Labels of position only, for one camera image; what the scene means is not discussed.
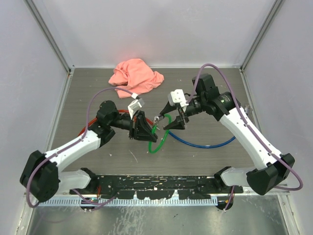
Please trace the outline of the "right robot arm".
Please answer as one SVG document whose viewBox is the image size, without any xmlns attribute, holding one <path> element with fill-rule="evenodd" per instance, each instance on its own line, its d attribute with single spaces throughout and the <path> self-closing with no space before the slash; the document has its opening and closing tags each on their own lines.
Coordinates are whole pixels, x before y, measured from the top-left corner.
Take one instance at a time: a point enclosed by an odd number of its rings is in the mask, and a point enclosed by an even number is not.
<svg viewBox="0 0 313 235">
<path fill-rule="evenodd" d="M 186 103 L 182 89 L 168 94 L 168 102 L 155 122 L 165 114 L 178 110 L 176 119 L 165 126 L 166 130 L 184 130 L 189 117 L 206 112 L 225 126 L 239 141 L 251 157 L 254 166 L 234 168 L 227 166 L 217 172 L 214 186 L 218 192 L 225 193 L 232 186 L 250 187 L 259 195 L 265 195 L 287 178 L 295 163 L 294 157 L 282 154 L 267 141 L 245 114 L 240 103 L 234 100 L 230 92 L 220 93 L 213 77 L 200 75 L 199 80 L 192 79 L 196 85 L 196 94 Z"/>
</svg>

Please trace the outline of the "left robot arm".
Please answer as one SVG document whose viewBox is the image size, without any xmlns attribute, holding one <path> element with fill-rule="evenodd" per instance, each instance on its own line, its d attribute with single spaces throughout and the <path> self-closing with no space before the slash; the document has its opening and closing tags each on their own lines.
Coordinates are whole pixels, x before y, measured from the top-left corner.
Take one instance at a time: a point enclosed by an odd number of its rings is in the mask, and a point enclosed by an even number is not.
<svg viewBox="0 0 313 235">
<path fill-rule="evenodd" d="M 84 133 L 56 149 L 45 153 L 36 150 L 30 154 L 20 177 L 27 195 L 43 203 L 58 192 L 73 189 L 87 194 L 96 192 L 99 181 L 89 169 L 64 170 L 80 157 L 107 144 L 115 135 L 114 128 L 127 130 L 130 139 L 157 141 L 143 111 L 121 114 L 113 101 L 104 101 L 97 111 L 96 121 Z"/>
</svg>

